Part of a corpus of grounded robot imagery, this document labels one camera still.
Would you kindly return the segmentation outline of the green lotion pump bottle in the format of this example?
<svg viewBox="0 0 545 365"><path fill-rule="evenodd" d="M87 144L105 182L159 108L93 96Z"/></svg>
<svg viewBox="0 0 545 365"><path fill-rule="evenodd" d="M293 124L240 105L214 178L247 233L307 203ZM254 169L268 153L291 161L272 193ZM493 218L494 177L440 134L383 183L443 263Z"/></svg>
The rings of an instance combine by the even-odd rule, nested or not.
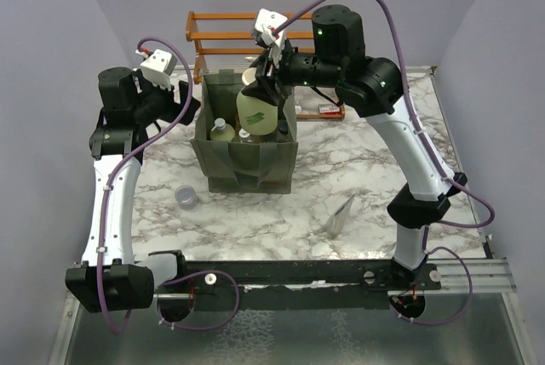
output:
<svg viewBox="0 0 545 365"><path fill-rule="evenodd" d="M209 138L214 141L231 142L236 136L233 126L224 118L218 117L214 120L214 126L210 130Z"/></svg>

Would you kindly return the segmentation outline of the clear square bottle black caps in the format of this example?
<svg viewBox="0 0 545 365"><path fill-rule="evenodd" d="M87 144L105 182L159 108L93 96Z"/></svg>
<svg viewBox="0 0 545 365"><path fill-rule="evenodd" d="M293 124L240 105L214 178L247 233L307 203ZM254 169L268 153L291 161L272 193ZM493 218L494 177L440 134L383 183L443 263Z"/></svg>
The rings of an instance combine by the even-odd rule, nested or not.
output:
<svg viewBox="0 0 545 365"><path fill-rule="evenodd" d="M278 122L278 128L276 133L276 141L279 143L290 141L290 129L289 124L285 120Z"/></svg>

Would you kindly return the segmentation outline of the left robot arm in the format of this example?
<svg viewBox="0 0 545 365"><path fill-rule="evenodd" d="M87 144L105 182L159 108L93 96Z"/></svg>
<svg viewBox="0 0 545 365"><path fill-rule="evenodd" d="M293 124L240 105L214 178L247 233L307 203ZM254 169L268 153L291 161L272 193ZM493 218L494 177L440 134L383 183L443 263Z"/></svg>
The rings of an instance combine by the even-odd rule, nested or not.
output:
<svg viewBox="0 0 545 365"><path fill-rule="evenodd" d="M91 313L143 309L160 285L181 291L188 272L179 265L179 252L153 252L135 260L131 226L141 145L148 140L148 126L176 117L187 125L200 103L188 98L184 80L165 90L127 67L102 71L98 89L102 107L89 139L95 169L92 223L81 262L66 271L65 284Z"/></svg>

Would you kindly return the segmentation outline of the green soap pump dispenser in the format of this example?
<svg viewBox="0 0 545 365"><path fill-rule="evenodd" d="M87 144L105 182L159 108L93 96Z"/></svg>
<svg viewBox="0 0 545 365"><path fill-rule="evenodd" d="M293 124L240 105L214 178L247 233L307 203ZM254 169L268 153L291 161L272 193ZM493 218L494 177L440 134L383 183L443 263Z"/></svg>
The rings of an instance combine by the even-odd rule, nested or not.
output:
<svg viewBox="0 0 545 365"><path fill-rule="evenodd" d="M242 73L243 87L238 92L236 106L242 129L263 136L271 134L278 126L278 107L255 74L255 67Z"/></svg>

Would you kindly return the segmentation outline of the silver foil pouch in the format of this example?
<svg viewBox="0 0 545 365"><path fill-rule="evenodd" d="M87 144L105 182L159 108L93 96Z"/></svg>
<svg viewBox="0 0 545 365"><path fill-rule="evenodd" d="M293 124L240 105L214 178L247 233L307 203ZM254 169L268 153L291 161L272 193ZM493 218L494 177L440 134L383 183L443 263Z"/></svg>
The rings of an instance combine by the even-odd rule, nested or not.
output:
<svg viewBox="0 0 545 365"><path fill-rule="evenodd" d="M341 234L342 228L350 214L353 205L354 195L350 196L329 218L325 225L326 234L335 238Z"/></svg>

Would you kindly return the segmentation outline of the green canvas bag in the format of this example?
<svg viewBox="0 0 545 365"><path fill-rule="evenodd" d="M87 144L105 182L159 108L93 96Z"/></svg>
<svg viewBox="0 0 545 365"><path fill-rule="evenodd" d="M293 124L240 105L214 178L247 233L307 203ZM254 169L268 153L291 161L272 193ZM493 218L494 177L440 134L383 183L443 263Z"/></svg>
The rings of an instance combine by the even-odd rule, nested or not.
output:
<svg viewBox="0 0 545 365"><path fill-rule="evenodd" d="M202 108L195 122L192 148L209 190L214 193L289 194L298 152L293 97L280 104L281 118L289 133L283 141L275 134L264 143L211 140L209 132L218 117L237 126L236 97L243 87L241 75L232 70L206 74L201 80Z"/></svg>

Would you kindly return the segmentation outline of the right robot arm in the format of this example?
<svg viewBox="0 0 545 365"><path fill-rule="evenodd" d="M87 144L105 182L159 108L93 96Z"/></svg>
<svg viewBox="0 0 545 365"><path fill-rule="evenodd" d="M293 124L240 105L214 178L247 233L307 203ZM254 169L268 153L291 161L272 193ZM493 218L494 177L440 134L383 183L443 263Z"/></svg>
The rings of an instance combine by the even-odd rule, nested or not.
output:
<svg viewBox="0 0 545 365"><path fill-rule="evenodd" d="M284 15L260 9L252 35L265 51L255 61L258 98L277 104L288 88L333 88L341 103L352 107L382 138L401 167L406 183L387 205L397 224L397 244L391 263L393 283L410 289L422 279L427 261L429 226L450 208L450 198L468 182L441 158L422 130L406 77L386 58L365 53L361 16L350 8L327 5L312 14L313 53L290 45L280 26Z"/></svg>

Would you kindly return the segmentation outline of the amber mouthwash bottle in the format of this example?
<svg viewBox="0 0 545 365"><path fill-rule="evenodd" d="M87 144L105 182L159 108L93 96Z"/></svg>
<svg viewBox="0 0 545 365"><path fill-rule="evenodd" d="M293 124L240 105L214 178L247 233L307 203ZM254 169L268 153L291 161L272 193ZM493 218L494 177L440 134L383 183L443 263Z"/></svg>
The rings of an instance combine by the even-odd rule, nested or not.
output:
<svg viewBox="0 0 545 365"><path fill-rule="evenodd" d="M260 144L261 138L258 135L250 134L241 128L232 139L233 143Z"/></svg>

